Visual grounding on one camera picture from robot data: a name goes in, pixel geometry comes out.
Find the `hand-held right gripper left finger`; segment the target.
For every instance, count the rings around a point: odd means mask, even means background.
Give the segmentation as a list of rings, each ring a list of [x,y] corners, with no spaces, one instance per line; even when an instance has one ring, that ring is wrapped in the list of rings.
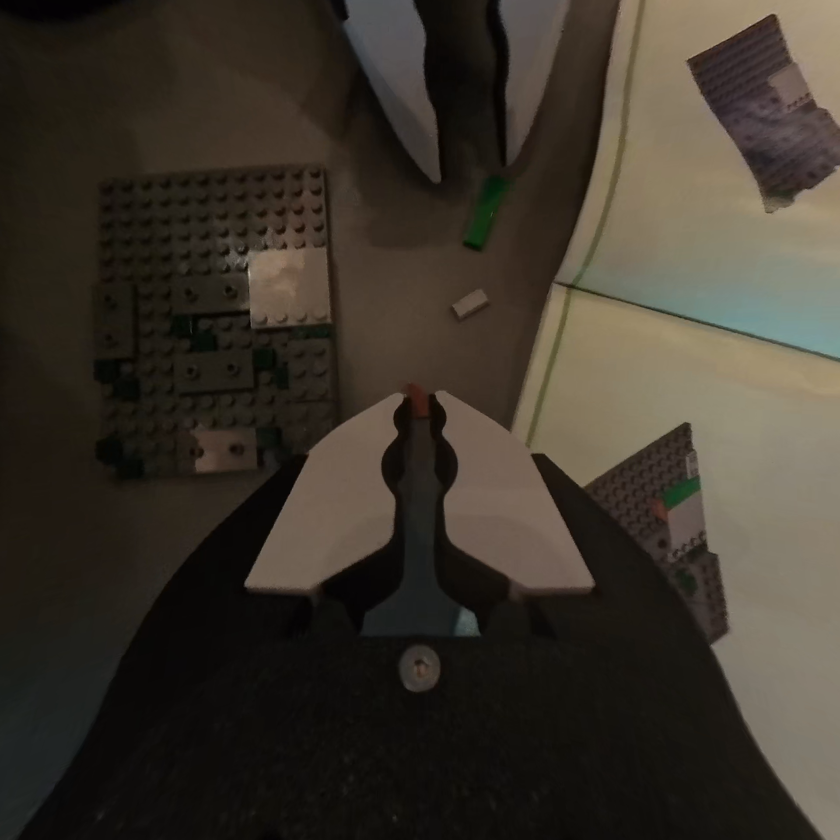
[[[389,395],[311,449],[245,579],[248,593],[336,602],[362,629],[403,581],[400,483],[412,420],[410,399]]]

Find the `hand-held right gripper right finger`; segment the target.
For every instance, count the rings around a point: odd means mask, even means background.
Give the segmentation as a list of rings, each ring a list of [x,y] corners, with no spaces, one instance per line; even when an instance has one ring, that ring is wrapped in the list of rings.
[[[434,568],[482,632],[505,603],[589,595],[595,581],[525,444],[445,391],[429,396]]]

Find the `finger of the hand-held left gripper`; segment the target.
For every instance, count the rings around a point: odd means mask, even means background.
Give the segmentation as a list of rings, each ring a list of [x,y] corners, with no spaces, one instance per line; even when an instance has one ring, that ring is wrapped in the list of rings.
[[[469,110],[468,2],[343,2],[343,33],[395,138],[434,185]]]
[[[539,116],[569,1],[477,3],[476,146],[493,174],[517,163]]]

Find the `grey toy brick baseplate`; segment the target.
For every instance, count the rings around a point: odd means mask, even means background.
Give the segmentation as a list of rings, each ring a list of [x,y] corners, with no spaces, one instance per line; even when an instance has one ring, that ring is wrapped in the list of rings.
[[[319,164],[99,186],[96,459],[118,480],[245,473],[339,417],[327,178]]]

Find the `open instruction booklet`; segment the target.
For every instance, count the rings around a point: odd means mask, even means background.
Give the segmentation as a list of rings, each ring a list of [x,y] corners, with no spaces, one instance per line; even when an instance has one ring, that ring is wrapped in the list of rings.
[[[838,838],[838,172],[765,211],[687,60],[768,15],[838,119],[838,2],[623,2],[514,433],[584,485],[692,426],[753,735]]]

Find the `green tile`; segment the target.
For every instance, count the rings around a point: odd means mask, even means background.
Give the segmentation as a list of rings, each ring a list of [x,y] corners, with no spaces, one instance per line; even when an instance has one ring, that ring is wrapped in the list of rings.
[[[463,246],[483,250],[510,186],[511,181],[501,175],[490,175],[483,181],[462,239]]]

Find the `grey desk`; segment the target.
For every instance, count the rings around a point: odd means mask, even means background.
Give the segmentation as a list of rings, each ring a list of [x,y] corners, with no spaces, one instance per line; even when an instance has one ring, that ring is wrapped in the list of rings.
[[[257,476],[116,484],[93,455],[90,286],[100,180],[328,169],[342,415],[408,382],[503,424],[592,167],[617,2],[573,2],[484,253],[469,110],[432,185],[321,2],[138,2],[69,25],[2,17],[2,759],[71,752],[176,566]],[[490,305],[458,322],[481,288]]]

